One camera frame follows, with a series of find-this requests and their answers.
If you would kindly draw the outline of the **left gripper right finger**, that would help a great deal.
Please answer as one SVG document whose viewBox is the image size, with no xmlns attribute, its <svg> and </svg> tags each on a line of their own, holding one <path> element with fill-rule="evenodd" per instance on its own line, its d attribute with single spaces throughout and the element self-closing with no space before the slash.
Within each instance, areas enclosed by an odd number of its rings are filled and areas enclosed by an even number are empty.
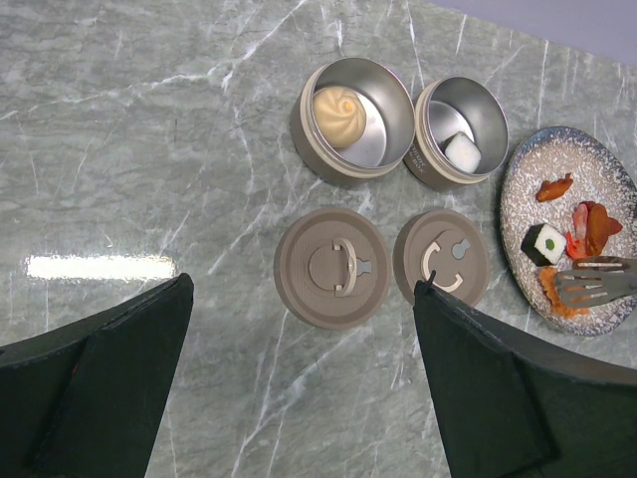
<svg viewBox="0 0 637 478">
<path fill-rule="evenodd" d="M 539 339 L 432 279 L 414 298 L 452 476 L 635 476 L 635 369 Z"/>
</svg>

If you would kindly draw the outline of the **orange fried nugget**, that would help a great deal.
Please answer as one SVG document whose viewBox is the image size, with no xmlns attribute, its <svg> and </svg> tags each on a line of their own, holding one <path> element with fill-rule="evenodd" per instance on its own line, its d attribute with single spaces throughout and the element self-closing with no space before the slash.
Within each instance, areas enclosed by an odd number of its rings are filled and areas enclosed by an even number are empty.
<svg viewBox="0 0 637 478">
<path fill-rule="evenodd" d="M 553 283 L 553 279 L 556 273 L 557 273 L 557 269 L 550 266 L 541 267 L 537 273 L 538 280 L 542 286 L 543 292 L 550 302 L 551 311 L 554 314 L 557 314 L 566 319 L 571 319 L 577 315 L 587 314 L 589 312 L 588 309 L 571 308 L 561 301 L 557 293 L 557 290 L 555 288 L 555 285 Z"/>
</svg>

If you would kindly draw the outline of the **metal tongs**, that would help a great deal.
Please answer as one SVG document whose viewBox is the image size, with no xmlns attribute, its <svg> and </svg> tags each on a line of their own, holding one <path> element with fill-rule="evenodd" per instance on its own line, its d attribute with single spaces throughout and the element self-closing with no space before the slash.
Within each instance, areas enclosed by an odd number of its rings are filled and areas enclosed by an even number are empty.
<svg viewBox="0 0 637 478">
<path fill-rule="evenodd" d="M 576 259 L 571 270 L 555 274 L 553 284 L 568 307 L 602 306 L 636 295 L 636 260 L 615 256 Z"/>
</svg>

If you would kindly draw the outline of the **sushi roll piece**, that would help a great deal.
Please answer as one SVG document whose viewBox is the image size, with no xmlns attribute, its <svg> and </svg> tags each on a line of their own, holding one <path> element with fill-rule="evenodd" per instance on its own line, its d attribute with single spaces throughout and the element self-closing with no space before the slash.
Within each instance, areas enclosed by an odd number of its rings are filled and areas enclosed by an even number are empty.
<svg viewBox="0 0 637 478">
<path fill-rule="evenodd" d="M 566 247 L 566 238 L 547 223 L 533 225 L 525 235 L 521 250 L 538 267 L 556 265 Z"/>
<path fill-rule="evenodd" d="M 480 164 L 482 153 L 462 131 L 447 138 L 442 145 L 444 155 L 457 169 L 472 174 Z"/>
</svg>

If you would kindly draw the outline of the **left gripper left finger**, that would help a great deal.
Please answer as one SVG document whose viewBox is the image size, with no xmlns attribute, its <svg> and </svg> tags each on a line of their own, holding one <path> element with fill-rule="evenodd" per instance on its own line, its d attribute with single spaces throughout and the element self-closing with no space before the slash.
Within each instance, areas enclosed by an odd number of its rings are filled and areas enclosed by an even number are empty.
<svg viewBox="0 0 637 478">
<path fill-rule="evenodd" d="M 2 476 L 144 476 L 193 293 L 192 279 L 181 274 L 2 347 Z"/>
</svg>

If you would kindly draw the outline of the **beige steamed bun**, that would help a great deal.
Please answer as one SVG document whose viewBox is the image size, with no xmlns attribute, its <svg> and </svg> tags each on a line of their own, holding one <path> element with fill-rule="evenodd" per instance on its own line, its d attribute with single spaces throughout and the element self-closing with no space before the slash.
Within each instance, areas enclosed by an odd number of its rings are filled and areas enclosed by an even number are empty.
<svg viewBox="0 0 637 478">
<path fill-rule="evenodd" d="M 313 109 L 317 127 L 332 148 L 347 148 L 362 138 L 367 115 L 354 90 L 324 88 L 314 95 Z"/>
</svg>

